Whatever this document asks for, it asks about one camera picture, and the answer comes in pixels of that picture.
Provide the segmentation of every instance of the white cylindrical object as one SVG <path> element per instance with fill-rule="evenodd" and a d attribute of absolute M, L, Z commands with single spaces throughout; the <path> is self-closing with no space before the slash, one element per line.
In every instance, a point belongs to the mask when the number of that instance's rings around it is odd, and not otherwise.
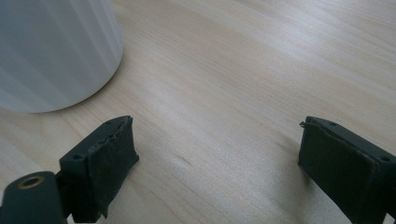
<path fill-rule="evenodd" d="M 117 70 L 122 37 L 107 0 L 0 1 L 0 107 L 74 105 Z"/>

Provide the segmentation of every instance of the wood grain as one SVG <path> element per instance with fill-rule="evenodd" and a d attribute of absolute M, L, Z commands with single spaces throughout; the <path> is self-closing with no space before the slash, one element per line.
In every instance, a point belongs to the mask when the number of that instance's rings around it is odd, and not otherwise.
<path fill-rule="evenodd" d="M 112 3 L 125 46 L 106 86 L 55 112 L 0 110 L 0 198 L 131 115 L 141 160 L 99 223 L 348 223 L 298 167 L 298 123 L 396 154 L 394 1 Z"/>

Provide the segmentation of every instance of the black plastic part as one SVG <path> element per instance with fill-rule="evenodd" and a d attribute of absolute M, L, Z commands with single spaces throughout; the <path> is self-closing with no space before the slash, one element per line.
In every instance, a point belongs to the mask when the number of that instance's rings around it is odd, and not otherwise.
<path fill-rule="evenodd" d="M 395 217 L 396 158 L 346 128 L 307 117 L 299 165 L 352 223 Z"/>
<path fill-rule="evenodd" d="M 26 175 L 8 185 L 0 223 L 66 223 L 54 173 Z"/>
<path fill-rule="evenodd" d="M 116 197 L 139 157 L 132 118 L 109 120 L 60 159 L 61 172 L 26 175 L 5 190 L 0 224 L 59 224 L 72 214 L 94 223 Z"/>
<path fill-rule="evenodd" d="M 131 167 L 134 151 L 132 118 L 109 120 L 60 159 L 64 183 L 71 188 L 75 222 L 96 222 L 116 197 Z"/>

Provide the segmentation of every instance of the small hole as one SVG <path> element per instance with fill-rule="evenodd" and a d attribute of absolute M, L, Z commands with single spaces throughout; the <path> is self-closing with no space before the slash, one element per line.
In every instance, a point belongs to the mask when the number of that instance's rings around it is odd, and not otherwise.
<path fill-rule="evenodd" d="M 82 159 L 82 156 L 79 154 L 73 156 L 73 160 L 75 160 L 75 161 L 80 160 L 80 159 Z"/>
<path fill-rule="evenodd" d="M 41 184 L 41 182 L 43 182 L 43 181 L 44 181 L 44 176 L 41 176 L 41 175 L 32 176 L 30 178 L 27 178 L 27 179 L 23 180 L 18 185 L 18 188 L 20 188 L 20 189 L 30 189 L 32 187 L 35 187 L 35 186 Z"/>
<path fill-rule="evenodd" d="M 390 161 L 390 158 L 388 158 L 388 157 L 381 157 L 381 161 Z"/>

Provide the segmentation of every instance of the wooden floor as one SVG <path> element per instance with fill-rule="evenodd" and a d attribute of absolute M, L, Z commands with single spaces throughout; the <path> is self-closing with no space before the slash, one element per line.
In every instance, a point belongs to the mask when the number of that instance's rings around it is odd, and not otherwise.
<path fill-rule="evenodd" d="M 60 111 L 0 110 L 0 198 L 131 115 L 140 162 L 99 223 L 349 223 L 297 165 L 299 122 L 396 154 L 395 1 L 112 4 L 124 53 L 104 88 Z"/>

